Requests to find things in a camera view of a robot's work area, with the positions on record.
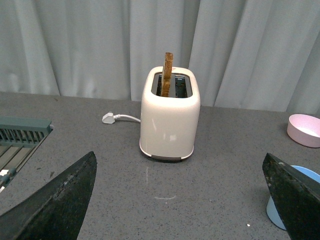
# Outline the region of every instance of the white mark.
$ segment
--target white mark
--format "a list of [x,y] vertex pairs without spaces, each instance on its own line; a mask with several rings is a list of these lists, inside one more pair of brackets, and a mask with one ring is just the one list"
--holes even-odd
[[176,195],[174,195],[173,197],[157,197],[157,196],[155,196],[154,198],[160,199],[160,200],[171,200],[171,199],[174,199],[175,197],[176,197]]
[[148,166],[146,167],[146,184],[148,184]]

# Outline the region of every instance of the plug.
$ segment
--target plug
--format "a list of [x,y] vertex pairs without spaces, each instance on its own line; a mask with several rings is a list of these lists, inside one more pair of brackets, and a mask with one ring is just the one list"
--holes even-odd
[[115,121],[116,120],[112,112],[108,112],[106,115],[102,117],[102,122],[104,124],[113,124]]

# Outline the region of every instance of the white curtain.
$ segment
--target white curtain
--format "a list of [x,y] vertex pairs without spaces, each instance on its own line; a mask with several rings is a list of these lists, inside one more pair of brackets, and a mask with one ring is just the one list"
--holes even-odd
[[320,0],[0,1],[0,91],[140,101],[165,52],[204,106],[320,115]]

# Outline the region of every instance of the pink bowl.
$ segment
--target pink bowl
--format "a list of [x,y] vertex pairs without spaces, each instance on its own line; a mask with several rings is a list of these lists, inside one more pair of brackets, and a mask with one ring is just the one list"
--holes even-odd
[[320,119],[294,114],[289,117],[287,133],[294,141],[311,148],[320,148]]

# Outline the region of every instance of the bread slice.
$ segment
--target bread slice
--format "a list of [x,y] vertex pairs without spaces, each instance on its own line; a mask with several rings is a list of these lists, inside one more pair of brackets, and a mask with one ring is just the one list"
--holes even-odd
[[174,61],[174,55],[171,52],[165,53],[164,66],[162,70],[161,79],[161,97],[169,97],[172,63]]

